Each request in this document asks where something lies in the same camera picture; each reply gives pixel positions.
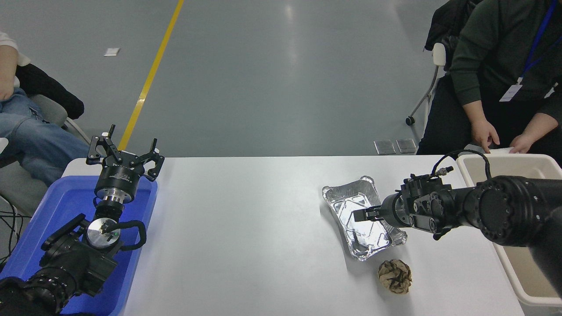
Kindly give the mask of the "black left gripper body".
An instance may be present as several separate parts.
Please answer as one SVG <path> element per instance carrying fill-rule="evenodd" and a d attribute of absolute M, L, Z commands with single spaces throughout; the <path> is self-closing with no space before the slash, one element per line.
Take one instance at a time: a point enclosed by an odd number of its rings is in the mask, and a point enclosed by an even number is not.
<path fill-rule="evenodd" d="M 111 189 L 120 190 L 127 196 L 136 194 L 139 180 L 144 174 L 139 155 L 125 151 L 120 156 L 121 161 L 114 154 L 107 154 L 102 160 L 102 172 L 94 189 L 97 196 L 103 196 L 104 192 Z"/>

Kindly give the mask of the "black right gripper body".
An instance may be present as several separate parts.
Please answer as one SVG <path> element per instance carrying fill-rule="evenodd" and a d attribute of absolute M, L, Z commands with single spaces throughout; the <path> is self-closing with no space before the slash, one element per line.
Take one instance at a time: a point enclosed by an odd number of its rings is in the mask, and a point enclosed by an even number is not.
<path fill-rule="evenodd" d="M 401 193 L 389 195 L 384 199 L 381 205 L 381 217 L 390 226 L 409 227 L 409 216 L 405 211 Z"/>

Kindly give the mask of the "person's right hand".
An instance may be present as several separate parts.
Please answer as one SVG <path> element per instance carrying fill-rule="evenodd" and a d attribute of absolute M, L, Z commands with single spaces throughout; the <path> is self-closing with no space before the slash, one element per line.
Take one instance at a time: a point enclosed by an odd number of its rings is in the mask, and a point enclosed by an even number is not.
<path fill-rule="evenodd" d="M 470 125 L 472 128 L 472 140 L 484 150 L 484 153 L 490 154 L 490 146 L 492 144 L 500 144 L 500 138 L 496 129 L 485 118 L 472 120 Z"/>

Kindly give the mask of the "person's left hand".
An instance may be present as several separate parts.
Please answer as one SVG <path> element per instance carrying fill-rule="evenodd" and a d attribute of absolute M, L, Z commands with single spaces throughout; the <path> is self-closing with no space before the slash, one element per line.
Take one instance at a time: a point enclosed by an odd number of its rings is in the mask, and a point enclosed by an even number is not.
<path fill-rule="evenodd" d="M 532 135 L 522 133 L 514 140 L 512 140 L 510 144 L 510 154 L 526 154 L 532 147 L 532 145 L 536 142 L 535 138 Z"/>

